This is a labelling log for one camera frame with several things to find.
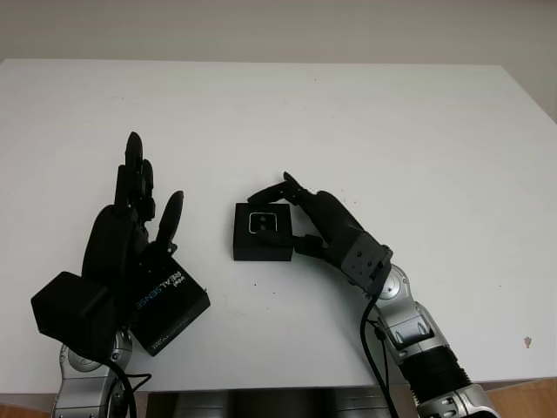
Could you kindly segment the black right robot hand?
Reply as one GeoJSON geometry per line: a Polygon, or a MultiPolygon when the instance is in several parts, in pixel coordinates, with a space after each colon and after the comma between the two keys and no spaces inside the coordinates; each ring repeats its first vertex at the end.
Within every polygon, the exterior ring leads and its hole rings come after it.
{"type": "Polygon", "coordinates": [[[282,182],[254,193],[247,202],[263,205],[281,199],[299,206],[317,228],[319,235],[307,234],[301,237],[267,230],[256,233],[259,240],[323,259],[338,269],[355,267],[356,262],[366,266],[373,264],[373,244],[369,234],[329,192],[310,192],[290,173],[285,172],[282,182]]]}

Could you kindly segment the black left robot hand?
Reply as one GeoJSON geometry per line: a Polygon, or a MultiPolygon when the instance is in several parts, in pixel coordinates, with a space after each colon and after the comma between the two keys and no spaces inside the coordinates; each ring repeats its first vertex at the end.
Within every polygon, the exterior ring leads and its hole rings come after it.
{"type": "Polygon", "coordinates": [[[82,276],[106,287],[114,297],[119,326],[132,321],[135,301],[132,286],[138,282],[140,264],[148,252],[159,258],[172,254],[185,194],[174,192],[159,222],[158,234],[149,242],[145,224],[155,217],[156,204],[151,162],[144,157],[143,143],[131,132],[124,163],[118,167],[115,197],[96,217],[85,250],[82,276]]]}

